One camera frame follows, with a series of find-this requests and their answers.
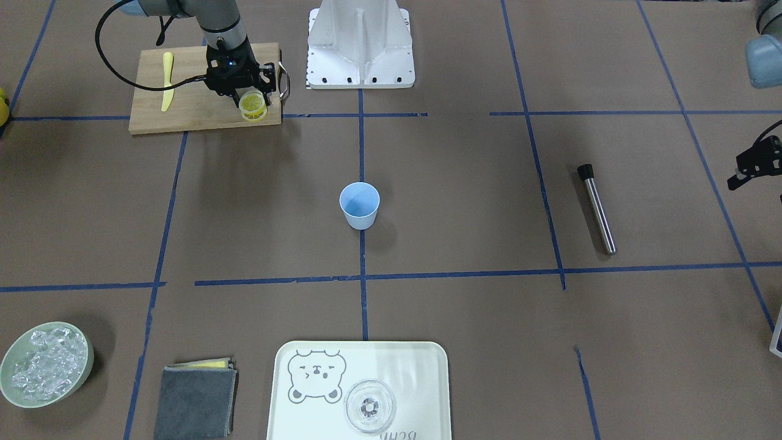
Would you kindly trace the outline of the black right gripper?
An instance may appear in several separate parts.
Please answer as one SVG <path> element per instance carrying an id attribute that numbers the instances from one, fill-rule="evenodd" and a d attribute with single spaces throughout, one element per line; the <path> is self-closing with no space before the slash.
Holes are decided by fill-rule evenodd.
<path id="1" fill-rule="evenodd" d="M 242 93 L 238 91 L 240 89 L 254 87 L 262 92 L 265 98 L 277 91 L 276 63 L 266 62 L 260 65 L 248 38 L 236 48 L 226 48 L 221 42 L 217 43 L 217 47 L 207 44 L 206 61 L 207 89 L 221 97 L 231 97 L 237 108 L 242 98 Z"/>

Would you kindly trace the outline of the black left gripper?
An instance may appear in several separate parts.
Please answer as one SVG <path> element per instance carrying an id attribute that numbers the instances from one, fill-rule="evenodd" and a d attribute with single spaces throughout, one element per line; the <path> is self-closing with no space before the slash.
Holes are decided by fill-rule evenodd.
<path id="1" fill-rule="evenodd" d="M 767 136 L 736 156 L 736 170 L 727 179 L 729 191 L 735 191 L 751 179 L 781 175 L 781 142 L 778 136 Z"/>

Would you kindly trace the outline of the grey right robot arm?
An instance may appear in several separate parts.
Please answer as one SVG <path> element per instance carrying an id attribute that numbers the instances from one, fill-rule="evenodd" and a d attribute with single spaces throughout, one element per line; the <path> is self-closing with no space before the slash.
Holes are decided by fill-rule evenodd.
<path id="1" fill-rule="evenodd" d="M 265 104 L 271 105 L 271 92 L 277 90 L 276 67 L 259 64 L 235 1 L 115 1 L 112 9 L 131 16 L 168 17 L 160 23 L 157 45 L 175 19 L 193 17 L 206 40 L 206 73 L 199 77 L 207 88 L 221 97 L 240 101 L 238 91 L 257 89 Z"/>

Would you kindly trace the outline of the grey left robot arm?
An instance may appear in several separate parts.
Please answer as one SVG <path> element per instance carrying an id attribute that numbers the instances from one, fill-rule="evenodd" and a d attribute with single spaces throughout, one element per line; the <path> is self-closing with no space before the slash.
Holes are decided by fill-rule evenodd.
<path id="1" fill-rule="evenodd" d="M 755 30 L 759 36 L 745 47 L 745 60 L 750 84 L 755 89 L 780 87 L 781 84 L 781 2 L 762 1 L 755 14 Z M 736 156 L 736 170 L 727 179 L 727 189 L 735 191 L 760 177 L 781 174 L 780 136 L 773 134 L 780 128 L 777 120 Z"/>

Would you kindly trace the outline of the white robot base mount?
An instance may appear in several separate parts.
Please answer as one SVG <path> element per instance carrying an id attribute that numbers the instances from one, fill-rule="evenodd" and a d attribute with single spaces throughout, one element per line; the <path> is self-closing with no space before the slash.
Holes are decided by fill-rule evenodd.
<path id="1" fill-rule="evenodd" d="M 324 1 L 308 18 L 308 89 L 407 89 L 416 82 L 410 14 L 396 1 Z"/>

